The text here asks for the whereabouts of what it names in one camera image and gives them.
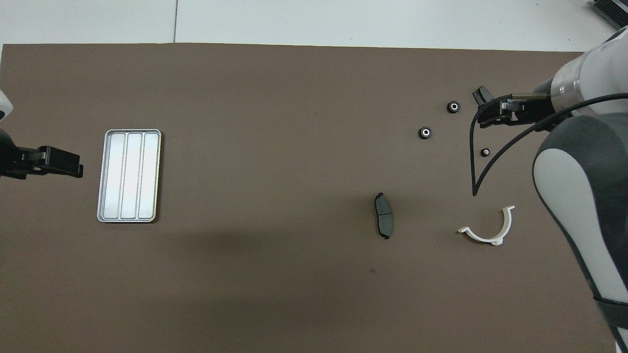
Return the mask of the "dark ribbed device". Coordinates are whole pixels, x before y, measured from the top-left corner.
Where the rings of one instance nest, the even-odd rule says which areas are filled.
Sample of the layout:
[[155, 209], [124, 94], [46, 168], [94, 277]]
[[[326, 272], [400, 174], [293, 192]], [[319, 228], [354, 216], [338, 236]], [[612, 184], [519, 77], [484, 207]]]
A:
[[615, 29], [628, 26], [628, 0], [594, 0], [591, 9]]

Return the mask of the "white curved plastic bracket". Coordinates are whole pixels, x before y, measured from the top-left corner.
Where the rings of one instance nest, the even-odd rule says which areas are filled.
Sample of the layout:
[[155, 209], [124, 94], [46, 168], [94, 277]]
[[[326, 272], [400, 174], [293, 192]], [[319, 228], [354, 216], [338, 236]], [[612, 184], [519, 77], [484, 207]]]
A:
[[457, 233], [464, 234], [469, 239], [473, 241], [477, 241], [478, 243], [485, 243], [485, 244], [491, 244], [493, 246], [500, 246], [501, 244], [503, 244], [504, 238], [509, 234], [512, 228], [512, 210], [514, 210], [515, 208], [516, 208], [515, 205], [510, 205], [510, 206], [505, 206], [502, 209], [502, 212], [504, 215], [504, 221], [503, 221], [500, 231], [493, 237], [489, 237], [489, 238], [480, 237], [477, 234], [475, 234], [475, 232], [471, 230], [471, 228], [469, 227], [462, 227], [457, 230]]

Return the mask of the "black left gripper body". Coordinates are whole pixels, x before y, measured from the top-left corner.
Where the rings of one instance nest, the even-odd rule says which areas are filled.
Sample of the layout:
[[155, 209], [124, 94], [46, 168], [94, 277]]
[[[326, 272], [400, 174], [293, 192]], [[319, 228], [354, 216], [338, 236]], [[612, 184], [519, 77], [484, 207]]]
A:
[[35, 162], [40, 154], [38, 149], [17, 147], [9, 134], [0, 129], [0, 177], [26, 178], [39, 175]]

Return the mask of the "brown table mat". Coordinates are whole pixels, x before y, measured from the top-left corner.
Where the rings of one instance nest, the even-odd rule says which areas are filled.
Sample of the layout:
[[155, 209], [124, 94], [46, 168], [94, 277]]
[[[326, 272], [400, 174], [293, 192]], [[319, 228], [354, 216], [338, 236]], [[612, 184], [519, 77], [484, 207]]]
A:
[[[84, 176], [0, 178], [0, 353], [615, 353], [532, 183], [547, 133], [471, 194], [473, 90], [529, 92], [577, 56], [4, 45], [0, 129]], [[110, 129], [161, 131], [152, 223], [97, 220]], [[510, 205], [500, 246], [457, 233], [493, 237]]]

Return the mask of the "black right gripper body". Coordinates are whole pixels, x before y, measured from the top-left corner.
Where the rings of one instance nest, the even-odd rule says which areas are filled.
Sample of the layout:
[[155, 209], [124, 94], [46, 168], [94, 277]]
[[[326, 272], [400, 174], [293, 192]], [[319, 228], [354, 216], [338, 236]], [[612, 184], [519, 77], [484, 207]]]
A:
[[513, 94], [514, 121], [536, 123], [552, 114], [551, 97], [547, 93]]

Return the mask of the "silver metal tray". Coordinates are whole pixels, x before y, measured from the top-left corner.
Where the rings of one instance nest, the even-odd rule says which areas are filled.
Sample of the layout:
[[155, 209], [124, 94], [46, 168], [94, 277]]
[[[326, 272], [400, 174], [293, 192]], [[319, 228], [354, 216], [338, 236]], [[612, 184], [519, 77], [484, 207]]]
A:
[[110, 129], [105, 133], [98, 221], [155, 221], [161, 147], [162, 134], [158, 129]]

